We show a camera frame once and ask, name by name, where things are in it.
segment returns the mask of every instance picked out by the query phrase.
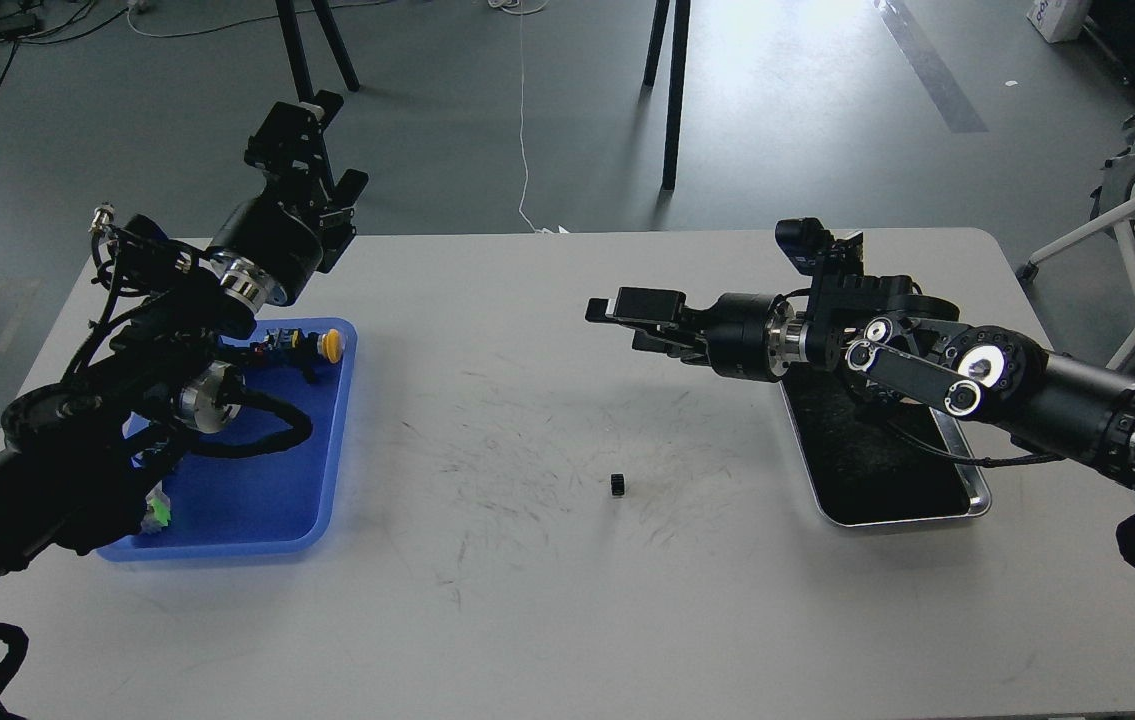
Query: tripod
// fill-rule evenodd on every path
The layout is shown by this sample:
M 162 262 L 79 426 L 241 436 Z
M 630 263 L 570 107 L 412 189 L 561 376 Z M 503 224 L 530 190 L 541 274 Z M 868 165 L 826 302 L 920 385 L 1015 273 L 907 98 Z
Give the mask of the tripod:
M 331 6 L 328 0 L 312 0 L 314 14 L 323 26 L 323 35 L 328 37 L 335 64 L 340 68 L 344 86 L 351 92 L 358 92 L 358 75 L 353 72 L 353 62 L 348 60 L 348 50 L 344 49 L 340 32 L 335 27 L 331 17 Z M 278 6 L 278 22 L 283 25 L 283 43 L 287 45 L 287 61 L 292 65 L 292 78 L 296 81 L 296 95 L 301 102 L 314 101 L 314 82 L 310 78 L 310 67 L 305 61 L 305 45 L 301 44 L 301 26 L 296 23 L 296 3 L 293 0 L 275 0 Z

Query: black cylinder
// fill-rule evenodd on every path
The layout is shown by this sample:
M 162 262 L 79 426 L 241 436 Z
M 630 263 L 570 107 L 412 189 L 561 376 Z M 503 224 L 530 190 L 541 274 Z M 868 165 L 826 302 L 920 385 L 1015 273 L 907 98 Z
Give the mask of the black cylinder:
M 1113 415 L 1135 392 L 1135 378 L 1048 354 L 1039 392 L 997 427 L 1070 460 L 1093 464 Z
M 774 383 L 767 333 L 780 295 L 728 292 L 705 310 L 705 346 L 709 367 L 724 378 Z
M 278 283 L 271 305 L 291 305 L 323 260 L 323 243 L 300 219 L 266 195 L 238 206 L 216 233 L 209 252 L 232 252 L 251 260 Z

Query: black tripod leg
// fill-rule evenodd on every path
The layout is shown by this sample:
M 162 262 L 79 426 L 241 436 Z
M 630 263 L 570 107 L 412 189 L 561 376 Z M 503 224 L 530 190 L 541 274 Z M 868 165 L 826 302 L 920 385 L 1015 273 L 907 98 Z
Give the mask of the black tripod leg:
M 296 82 L 296 97 L 301 102 L 314 101 L 314 83 L 310 82 L 310 67 L 305 64 L 305 47 L 301 45 L 301 26 L 296 23 L 296 5 L 292 0 L 274 0 L 278 6 L 278 22 L 283 26 L 283 43 L 287 45 L 287 61 Z
M 335 18 L 331 17 L 331 6 L 328 0 L 314 0 L 314 14 L 319 17 L 319 24 L 323 26 L 323 35 L 328 36 L 328 45 L 331 47 L 331 55 L 335 55 L 335 64 L 340 68 L 340 77 L 344 78 L 344 87 L 348 92 L 358 92 L 358 75 L 353 72 L 353 62 L 348 60 L 348 50 L 344 49 L 344 37 L 340 37 L 340 28 L 335 27 Z
M 669 17 L 669 0 L 655 0 L 651 18 L 651 40 L 648 42 L 648 64 L 644 70 L 644 85 L 655 85 L 655 68 L 659 64 L 659 44 L 664 42 L 664 20 Z
M 673 9 L 673 65 L 669 68 L 669 118 L 664 126 L 664 177 L 659 186 L 673 190 L 678 177 L 678 135 L 682 132 L 682 81 L 687 74 L 687 31 L 691 0 L 676 0 Z

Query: green object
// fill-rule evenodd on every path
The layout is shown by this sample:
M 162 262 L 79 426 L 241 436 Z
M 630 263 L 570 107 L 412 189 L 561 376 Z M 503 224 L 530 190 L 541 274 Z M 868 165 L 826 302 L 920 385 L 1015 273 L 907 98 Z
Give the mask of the green object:
M 163 502 L 163 499 L 154 496 L 150 499 L 150 510 L 154 511 L 154 521 L 159 527 L 165 528 L 171 524 L 171 506 Z

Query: white cable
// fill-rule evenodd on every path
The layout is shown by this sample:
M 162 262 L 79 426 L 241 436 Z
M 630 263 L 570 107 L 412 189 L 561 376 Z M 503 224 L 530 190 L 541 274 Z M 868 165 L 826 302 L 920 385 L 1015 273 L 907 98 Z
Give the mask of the white cable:
M 518 200 L 518 214 L 522 215 L 523 221 L 531 232 L 548 232 L 545 228 L 536 228 L 535 224 L 527 218 L 522 206 L 527 202 L 527 184 L 531 183 L 531 168 L 527 165 L 527 141 L 522 131 L 527 125 L 527 58 L 522 50 L 522 18 L 518 18 L 518 146 L 522 150 L 522 196 Z
M 544 0 L 544 3 L 540 3 L 539 8 L 533 8 L 531 10 L 516 9 L 520 8 L 520 6 L 522 6 L 522 0 L 488 0 L 488 6 L 493 10 L 501 10 L 501 12 L 505 12 L 508 15 L 535 15 L 537 12 L 540 12 L 545 8 L 548 8 L 549 0 Z

